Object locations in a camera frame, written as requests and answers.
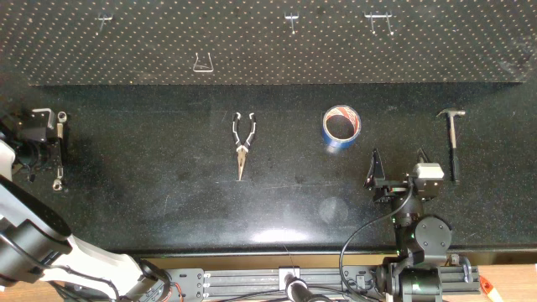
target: red object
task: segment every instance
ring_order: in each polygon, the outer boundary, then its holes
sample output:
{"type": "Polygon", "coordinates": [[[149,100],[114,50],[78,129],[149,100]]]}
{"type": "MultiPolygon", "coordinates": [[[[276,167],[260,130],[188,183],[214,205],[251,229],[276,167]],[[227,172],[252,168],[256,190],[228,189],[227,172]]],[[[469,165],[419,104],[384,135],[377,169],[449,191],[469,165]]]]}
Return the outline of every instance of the red object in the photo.
{"type": "Polygon", "coordinates": [[[481,289],[485,292],[485,294],[490,294],[490,292],[493,291],[493,284],[485,279],[485,277],[479,276],[479,282],[481,283],[481,289]]]}

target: hammer handle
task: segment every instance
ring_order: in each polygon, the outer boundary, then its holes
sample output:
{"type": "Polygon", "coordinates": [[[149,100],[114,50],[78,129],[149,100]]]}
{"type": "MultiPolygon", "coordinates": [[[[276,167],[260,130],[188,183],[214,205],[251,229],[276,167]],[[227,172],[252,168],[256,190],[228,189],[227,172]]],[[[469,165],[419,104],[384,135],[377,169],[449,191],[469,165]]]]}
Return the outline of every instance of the hammer handle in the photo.
{"type": "Polygon", "coordinates": [[[459,158],[456,156],[456,148],[451,148],[451,179],[455,182],[455,185],[461,183],[460,174],[461,171],[459,169],[459,158]]]}

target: hammer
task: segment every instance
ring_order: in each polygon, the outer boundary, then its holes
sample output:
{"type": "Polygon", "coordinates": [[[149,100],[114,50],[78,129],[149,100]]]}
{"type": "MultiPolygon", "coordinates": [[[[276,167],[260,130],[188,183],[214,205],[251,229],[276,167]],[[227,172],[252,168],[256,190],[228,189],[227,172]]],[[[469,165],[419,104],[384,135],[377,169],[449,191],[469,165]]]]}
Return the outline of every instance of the hammer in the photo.
{"type": "Polygon", "coordinates": [[[457,110],[455,108],[447,108],[438,113],[437,117],[441,114],[446,113],[450,121],[450,138],[451,138],[451,180],[455,182],[456,185],[459,185],[461,181],[459,180],[459,158],[456,156],[456,136],[455,136],[455,122],[453,117],[463,116],[467,114],[464,110],[457,110]]]}

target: pliers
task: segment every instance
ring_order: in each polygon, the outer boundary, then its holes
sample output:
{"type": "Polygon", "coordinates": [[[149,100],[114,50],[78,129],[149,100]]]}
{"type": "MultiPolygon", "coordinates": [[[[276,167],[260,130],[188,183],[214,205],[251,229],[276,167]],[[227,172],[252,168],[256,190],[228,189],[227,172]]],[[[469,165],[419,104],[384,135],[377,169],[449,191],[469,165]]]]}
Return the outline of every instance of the pliers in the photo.
{"type": "Polygon", "coordinates": [[[248,149],[252,147],[252,141],[255,137],[255,116],[253,113],[250,113],[250,134],[248,135],[248,138],[246,138],[246,141],[244,144],[241,143],[241,139],[238,137],[237,129],[238,129],[238,121],[241,119],[241,113],[236,112],[233,115],[233,139],[235,140],[235,144],[237,145],[237,161],[238,161],[238,179],[241,180],[242,178],[242,172],[244,171],[244,163],[246,162],[246,154],[248,153],[248,149]]]}

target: hammer head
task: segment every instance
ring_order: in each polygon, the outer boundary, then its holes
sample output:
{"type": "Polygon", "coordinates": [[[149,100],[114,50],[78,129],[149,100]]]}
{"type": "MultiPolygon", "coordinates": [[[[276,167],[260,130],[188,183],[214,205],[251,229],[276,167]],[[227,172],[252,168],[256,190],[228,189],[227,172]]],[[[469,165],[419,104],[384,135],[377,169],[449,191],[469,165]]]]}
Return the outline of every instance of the hammer head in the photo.
{"type": "Polygon", "coordinates": [[[440,113],[438,113],[436,116],[439,117],[440,115],[446,113],[448,117],[456,117],[456,116],[463,116],[467,114],[464,110],[459,110],[456,108],[446,108],[442,110],[440,113]]]}

